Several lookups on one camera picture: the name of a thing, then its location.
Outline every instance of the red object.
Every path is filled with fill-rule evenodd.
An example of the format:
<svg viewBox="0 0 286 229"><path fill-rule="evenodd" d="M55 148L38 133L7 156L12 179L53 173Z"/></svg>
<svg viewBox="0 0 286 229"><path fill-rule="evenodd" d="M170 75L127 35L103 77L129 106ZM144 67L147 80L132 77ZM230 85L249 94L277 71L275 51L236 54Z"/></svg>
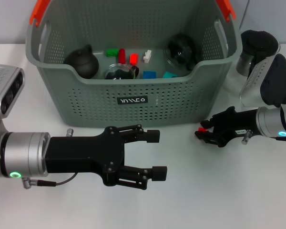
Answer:
<svg viewBox="0 0 286 229"><path fill-rule="evenodd" d="M230 21L229 14L232 14L232 18L235 20L235 12L229 0L216 0L221 12L224 15L224 18L227 22Z"/></svg>
<svg viewBox="0 0 286 229"><path fill-rule="evenodd" d="M50 0L38 0L34 9L33 9L33 12L31 14L31 17L30 17L30 25L33 24L33 20L36 19L36 27L39 26L41 20L42 20L42 17L44 15L44 12L46 11L48 5L50 3Z"/></svg>
<svg viewBox="0 0 286 229"><path fill-rule="evenodd" d="M199 127L199 128L198 128L198 131L205 132L205 131L206 131L206 129L204 129L204 128L202 128L202 127Z"/></svg>
<svg viewBox="0 0 286 229"><path fill-rule="evenodd" d="M136 53L130 54L130 60L129 63L131 65L136 65L138 63L139 55Z"/></svg>
<svg viewBox="0 0 286 229"><path fill-rule="evenodd" d="M119 50L119 63L126 64L125 49Z"/></svg>

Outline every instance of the blue block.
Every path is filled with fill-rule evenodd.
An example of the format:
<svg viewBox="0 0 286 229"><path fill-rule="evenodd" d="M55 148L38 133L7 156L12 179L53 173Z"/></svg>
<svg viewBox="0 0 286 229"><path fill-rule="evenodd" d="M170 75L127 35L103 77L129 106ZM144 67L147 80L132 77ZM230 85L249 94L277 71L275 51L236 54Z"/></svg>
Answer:
<svg viewBox="0 0 286 229"><path fill-rule="evenodd" d="M175 78L175 77L178 77L178 76L170 72L165 72L163 75L163 78Z"/></svg>
<svg viewBox="0 0 286 229"><path fill-rule="evenodd" d="M156 79L157 73L154 71L143 71L143 79Z"/></svg>

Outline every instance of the black coffee pot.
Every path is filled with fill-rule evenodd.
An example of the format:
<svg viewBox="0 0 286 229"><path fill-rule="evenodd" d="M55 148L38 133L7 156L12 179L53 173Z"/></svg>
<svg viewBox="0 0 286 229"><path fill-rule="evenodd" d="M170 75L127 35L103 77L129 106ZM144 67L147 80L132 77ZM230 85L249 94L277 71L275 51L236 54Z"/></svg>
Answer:
<svg viewBox="0 0 286 229"><path fill-rule="evenodd" d="M72 66L78 75L84 79L91 79L99 70L99 62L92 53L91 45L73 51L63 62Z"/></svg>

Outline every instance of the white wall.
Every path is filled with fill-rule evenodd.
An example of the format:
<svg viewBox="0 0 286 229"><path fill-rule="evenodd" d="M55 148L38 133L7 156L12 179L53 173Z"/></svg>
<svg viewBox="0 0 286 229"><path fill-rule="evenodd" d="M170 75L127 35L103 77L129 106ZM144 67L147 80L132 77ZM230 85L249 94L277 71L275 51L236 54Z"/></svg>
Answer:
<svg viewBox="0 0 286 229"><path fill-rule="evenodd" d="M265 30L286 43L286 0L250 0L241 31L248 29Z"/></svg>
<svg viewBox="0 0 286 229"><path fill-rule="evenodd" d="M240 23L247 0L230 0ZM24 43L36 0L0 0L0 43ZM250 0L241 31L265 30L286 43L286 0Z"/></svg>
<svg viewBox="0 0 286 229"><path fill-rule="evenodd" d="M37 0L0 0L0 43L25 43Z"/></svg>

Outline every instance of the black cable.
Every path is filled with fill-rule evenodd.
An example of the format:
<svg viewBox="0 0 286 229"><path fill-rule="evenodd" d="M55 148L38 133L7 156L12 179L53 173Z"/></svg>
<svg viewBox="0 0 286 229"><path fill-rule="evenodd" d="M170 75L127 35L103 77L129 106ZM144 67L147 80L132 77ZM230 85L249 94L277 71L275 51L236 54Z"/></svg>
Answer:
<svg viewBox="0 0 286 229"><path fill-rule="evenodd" d="M248 10L248 6L249 6L249 3L250 3L250 0L248 0L247 2L247 5L246 5L246 8L245 8L245 11L244 11L244 15L243 15L243 18L239 24L239 30L241 30L242 26L243 26L243 23L244 23L244 19L245 19L245 16L247 14L247 10Z"/></svg>
<svg viewBox="0 0 286 229"><path fill-rule="evenodd" d="M282 125L283 125L284 129L286 130L285 113L284 113L284 110L283 110L283 108L282 108L282 107L281 107L280 115L281 115L281 122L282 122Z"/></svg>
<svg viewBox="0 0 286 229"><path fill-rule="evenodd" d="M77 173L74 173L74 175L72 177L70 177L69 179L63 181L63 182L59 182L56 183L54 181L47 181L47 180L37 180L37 186L47 186L47 187L55 187L58 185L64 185L66 183L68 183L69 181L73 180L76 177Z"/></svg>
<svg viewBox="0 0 286 229"><path fill-rule="evenodd" d="M73 180L75 177L76 177L77 173L74 173L74 175L72 177L70 177L69 179L63 181L63 182L59 182L59 183L56 183L56 186L58 185L64 185L65 183L68 183L69 181Z"/></svg>
<svg viewBox="0 0 286 229"><path fill-rule="evenodd" d="M276 141L285 141L286 142L286 137L274 137Z"/></svg>

